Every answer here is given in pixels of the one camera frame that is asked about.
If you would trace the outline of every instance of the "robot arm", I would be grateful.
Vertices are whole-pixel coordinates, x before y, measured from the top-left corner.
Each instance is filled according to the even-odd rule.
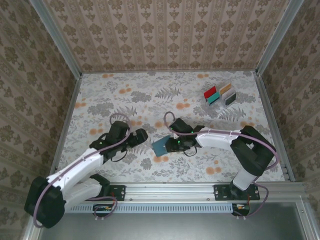
[[[129,126],[126,123],[115,121],[109,132],[92,142],[74,162],[47,178],[41,176],[35,178],[31,184],[24,210],[33,216],[41,193],[51,184],[41,199],[36,215],[36,219],[44,227],[51,228],[58,223],[66,210],[87,199],[107,196],[111,189],[110,182],[99,174],[90,176],[82,183],[79,181],[106,161],[112,160],[117,152],[125,152],[148,139],[147,132],[140,128],[130,133],[126,141],[121,144],[94,154],[97,150],[119,143],[126,137],[128,130]]]
[[[201,133],[180,135],[178,137],[167,136],[154,142],[152,148],[157,157],[167,153],[185,152],[192,147],[214,147],[234,152],[242,165],[242,169],[237,173],[229,185],[230,193],[235,199],[239,199],[246,194],[245,191],[250,184],[264,173],[274,157],[274,154],[260,143],[238,135],[211,133],[209,132],[210,129],[205,129],[204,126],[201,125],[198,125],[193,129],[181,118],[177,118],[170,125],[170,128],[175,132],[184,134],[197,133],[200,130]],[[275,150],[275,148],[252,126],[245,126],[242,130],[234,130],[233,132],[258,139]]]

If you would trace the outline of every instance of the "metal corner post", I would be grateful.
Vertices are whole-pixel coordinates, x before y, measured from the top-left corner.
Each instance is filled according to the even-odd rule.
[[[269,101],[265,84],[261,76],[255,75],[254,77],[255,77],[256,86],[260,94],[261,102],[264,108],[265,116],[270,126],[270,131],[271,131],[272,138],[274,140],[275,148],[279,154],[279,157],[282,163],[285,164],[286,166],[290,181],[294,182],[295,181],[294,172],[292,171],[290,161],[288,159],[288,155],[285,149],[285,145],[280,135],[280,131],[276,122],[274,112],[271,107],[271,103]]]
[[[81,68],[79,67],[76,59],[74,58],[71,50],[69,49],[62,33],[59,31],[54,19],[52,18],[49,10],[43,0],[30,0],[32,6],[34,7],[36,13],[39,15],[42,23],[44,24],[46,30],[52,37],[55,45],[59,49],[61,55],[63,56],[66,64],[69,66],[72,74],[74,75],[76,81],[81,78]]]
[[[306,239],[319,240],[319,227],[317,225],[314,211],[311,209],[310,203],[301,199],[295,204]]]
[[[79,91],[80,91],[81,82],[82,82],[81,78],[78,79],[75,82],[72,98],[71,98],[71,101],[70,101],[70,104],[69,104],[68,111],[67,111],[66,116],[65,116],[65,120],[64,120],[64,123],[63,123],[63,128],[62,128],[62,131],[61,131],[59,142],[58,142],[58,145],[57,145],[56,150],[55,150],[53,162],[52,162],[51,169],[50,169],[50,174],[55,173],[56,168],[59,165],[59,161],[60,161],[60,158],[61,158],[61,155],[62,155],[62,151],[64,149],[64,145],[65,145],[65,141],[66,141],[69,125],[70,125],[70,122],[71,122],[72,114],[74,112],[76,101],[77,101],[77,97],[78,97],[78,94],[79,94]]]
[[[258,74],[262,75],[267,68],[272,56],[276,52],[303,2],[304,0],[291,0],[289,2],[288,7],[284,11],[284,14],[278,26],[276,27],[273,36],[271,37],[258,65],[256,66]]]

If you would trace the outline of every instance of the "fern pattern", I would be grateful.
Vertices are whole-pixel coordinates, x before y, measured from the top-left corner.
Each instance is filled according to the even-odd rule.
[[[220,119],[227,120],[227,121],[232,121],[234,122],[235,120],[239,120],[240,118],[243,118],[246,116],[246,113],[243,109],[238,109],[234,107],[229,107],[225,109],[220,115],[218,116]]]
[[[167,111],[192,127],[204,125],[212,129],[237,130],[250,124],[272,142],[251,72],[115,73],[108,78],[102,75],[83,75],[59,170],[79,157],[101,134],[109,131],[109,116],[113,113],[126,114],[131,120],[132,130],[146,130],[148,139],[129,149],[123,160],[109,160],[95,171],[112,182],[230,182],[237,174],[241,165],[235,154],[220,148],[198,148],[192,157],[185,156],[183,152],[156,157],[152,144],[171,135],[163,120]],[[219,88],[228,82],[237,89],[236,101],[227,108],[220,100],[209,106],[204,92],[213,85]],[[112,121],[115,120],[123,121],[123,118],[116,117]],[[171,123],[173,119],[168,115],[167,120]],[[114,160],[124,154],[118,153]],[[0,169],[0,180],[5,178],[2,181],[7,181],[6,171],[11,174],[9,167]],[[262,175],[259,180],[282,179],[279,167]],[[25,181],[21,182],[21,188],[30,185],[28,179],[22,180]]]
[[[162,88],[156,95],[156,98],[161,98],[161,99],[167,99],[167,100],[171,100],[175,97],[175,96],[179,96],[181,94],[180,90],[177,89],[176,87],[174,87],[174,89],[172,87],[164,87]]]

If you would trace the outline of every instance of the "black mounting plate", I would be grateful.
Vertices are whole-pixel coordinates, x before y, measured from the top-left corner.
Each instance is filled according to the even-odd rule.
[[[259,189],[256,185],[251,184],[243,195],[239,198],[235,198],[230,192],[229,184],[217,184],[213,186],[213,193],[214,198],[216,201],[232,201],[232,200],[239,200],[239,201],[247,201],[248,194],[250,197],[250,201],[260,200]]]
[[[110,185],[109,196],[114,195],[118,201],[124,201],[126,196],[126,185]]]
[[[126,196],[126,185],[110,185],[108,196],[114,196],[120,202],[124,201]],[[104,203],[104,204],[98,203],[93,205],[92,211],[96,209],[97,211],[100,211],[100,212],[101,211],[107,212],[107,213],[96,213],[96,216],[102,218],[107,216],[108,212],[110,212],[112,208],[113,208],[113,203]]]

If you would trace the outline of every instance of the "floral wallpaper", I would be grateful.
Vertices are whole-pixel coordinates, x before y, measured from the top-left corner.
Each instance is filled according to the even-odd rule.
[[[221,88],[230,82],[236,89],[236,101],[228,108],[221,101],[209,106],[204,92],[213,85]],[[240,130],[245,125],[254,126],[273,142],[250,71],[89,73],[82,75],[59,170],[109,131],[111,114],[124,113],[133,130],[145,129],[148,139],[130,149],[122,161],[109,160],[96,173],[111,182],[230,182],[241,168],[231,150],[205,147],[191,157],[182,152],[155,156],[151,144],[170,135],[163,121],[167,111],[192,127]],[[186,153],[192,155],[194,150]],[[119,153],[113,160],[123,155]],[[284,181],[281,167],[265,172],[259,180]]]
[[[0,239],[19,239],[49,173],[75,79],[29,1],[0,1]]]
[[[254,69],[289,0],[44,0],[83,72]]]
[[[304,1],[262,78],[320,224],[320,1]]]

